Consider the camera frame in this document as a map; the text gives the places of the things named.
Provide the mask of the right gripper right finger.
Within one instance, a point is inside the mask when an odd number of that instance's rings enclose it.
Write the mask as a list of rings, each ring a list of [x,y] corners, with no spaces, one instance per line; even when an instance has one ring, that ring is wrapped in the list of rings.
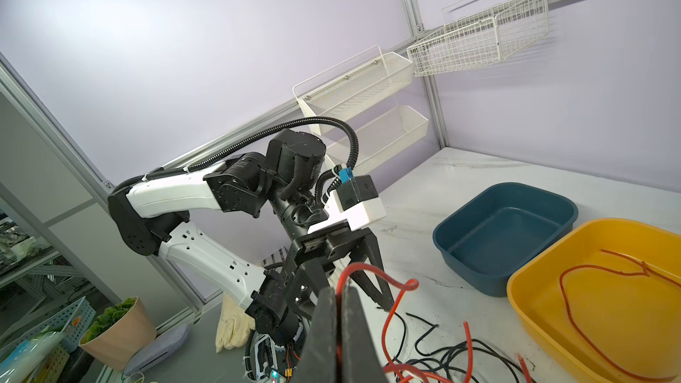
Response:
[[[387,382],[360,296],[349,285],[340,295],[340,382]]]

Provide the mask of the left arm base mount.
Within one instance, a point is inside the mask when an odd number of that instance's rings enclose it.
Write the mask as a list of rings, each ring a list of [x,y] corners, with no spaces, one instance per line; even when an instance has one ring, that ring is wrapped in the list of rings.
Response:
[[[253,331],[245,345],[245,378],[250,382],[290,382],[301,360],[306,331],[299,331],[294,341],[277,345],[267,334]]]

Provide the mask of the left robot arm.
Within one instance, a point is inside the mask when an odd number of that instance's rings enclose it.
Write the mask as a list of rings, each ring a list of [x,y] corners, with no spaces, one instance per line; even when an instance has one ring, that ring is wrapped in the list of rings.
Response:
[[[359,147],[342,120],[284,122],[204,161],[131,177],[109,194],[108,212],[130,250],[193,270],[220,287],[258,333],[296,343],[337,262],[383,266],[371,225],[386,211],[371,177],[354,172]],[[290,241],[279,266],[248,262],[227,248],[250,242],[246,232],[215,241],[191,218],[258,218],[264,209]]]

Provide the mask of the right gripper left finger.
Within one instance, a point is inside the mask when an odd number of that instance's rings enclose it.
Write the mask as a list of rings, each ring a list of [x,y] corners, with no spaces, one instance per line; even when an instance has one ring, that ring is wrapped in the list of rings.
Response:
[[[310,331],[296,366],[292,383],[329,383],[338,378],[338,307],[335,290],[323,289],[317,298]]]

